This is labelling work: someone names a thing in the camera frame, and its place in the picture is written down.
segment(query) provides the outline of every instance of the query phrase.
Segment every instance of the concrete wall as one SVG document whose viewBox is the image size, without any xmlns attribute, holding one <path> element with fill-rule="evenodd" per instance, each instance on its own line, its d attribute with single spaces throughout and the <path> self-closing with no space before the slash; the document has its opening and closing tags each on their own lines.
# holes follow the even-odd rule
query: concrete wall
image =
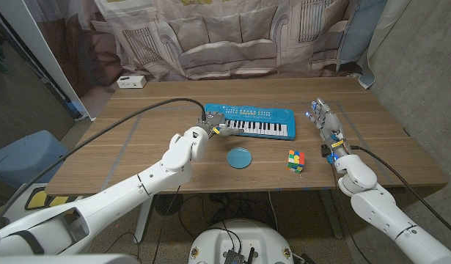
<svg viewBox="0 0 451 264">
<path fill-rule="evenodd" d="M 440 190 L 418 189 L 451 224 L 451 1 L 411 1 L 371 65 L 370 91 L 449 175 Z M 451 249 L 451 232 L 409 191 L 394 192 L 398 205 Z M 381 232 L 357 223 L 356 240 L 372 263 L 410 263 Z M 365 263 L 352 252 L 355 263 Z"/>
</svg>

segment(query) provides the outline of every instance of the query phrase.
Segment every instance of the rubik's cube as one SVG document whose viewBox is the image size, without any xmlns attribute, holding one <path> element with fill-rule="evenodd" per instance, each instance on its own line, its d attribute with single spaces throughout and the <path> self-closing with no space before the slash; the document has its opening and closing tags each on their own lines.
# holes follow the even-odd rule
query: rubik's cube
<svg viewBox="0 0 451 264">
<path fill-rule="evenodd" d="M 305 166 L 305 154 L 299 151 L 289 150 L 289 156 L 287 158 L 287 164 L 285 169 L 291 172 L 300 173 Z"/>
</svg>

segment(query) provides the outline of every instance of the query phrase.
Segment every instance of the blue plate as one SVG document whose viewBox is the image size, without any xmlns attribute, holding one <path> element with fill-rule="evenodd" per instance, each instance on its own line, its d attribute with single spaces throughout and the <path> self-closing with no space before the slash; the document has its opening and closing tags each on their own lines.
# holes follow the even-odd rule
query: blue plate
<svg viewBox="0 0 451 264">
<path fill-rule="evenodd" d="M 242 169 L 252 162 L 252 154 L 242 147 L 236 147 L 227 154 L 227 161 L 230 166 Z"/>
</svg>

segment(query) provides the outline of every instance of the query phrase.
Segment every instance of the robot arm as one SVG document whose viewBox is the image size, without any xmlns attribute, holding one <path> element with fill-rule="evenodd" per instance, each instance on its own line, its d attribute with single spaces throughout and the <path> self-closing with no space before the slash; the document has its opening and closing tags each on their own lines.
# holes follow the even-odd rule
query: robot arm
<svg viewBox="0 0 451 264">
<path fill-rule="evenodd" d="M 395 198 L 359 156 L 352 154 L 337 116 L 320 98 L 312 103 L 314 114 L 306 116 L 320 130 L 329 147 L 329 161 L 344 174 L 338 180 L 341 191 L 351 198 L 354 211 L 369 224 L 388 235 L 413 263 L 434 263 L 451 256 L 451 251 L 419 227 L 398 206 Z"/>
<path fill-rule="evenodd" d="M 191 161 L 199 161 L 223 114 L 207 113 L 206 121 L 172 137 L 162 159 L 137 175 L 82 200 L 47 208 L 0 229 L 0 256 L 75 254 L 114 220 L 154 194 L 187 183 Z M 241 133 L 222 129 L 221 136 Z"/>
</svg>

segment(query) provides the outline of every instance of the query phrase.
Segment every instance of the blue toy keyboard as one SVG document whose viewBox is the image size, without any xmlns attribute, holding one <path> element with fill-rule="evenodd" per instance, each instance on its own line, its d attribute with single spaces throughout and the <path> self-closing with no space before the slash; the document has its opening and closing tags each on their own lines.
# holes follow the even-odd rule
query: blue toy keyboard
<svg viewBox="0 0 451 264">
<path fill-rule="evenodd" d="M 253 106 L 228 106 L 208 103 L 206 111 L 218 111 L 225 115 L 229 128 L 241 128 L 239 136 L 294 140 L 296 121 L 290 109 L 262 109 Z"/>
</svg>

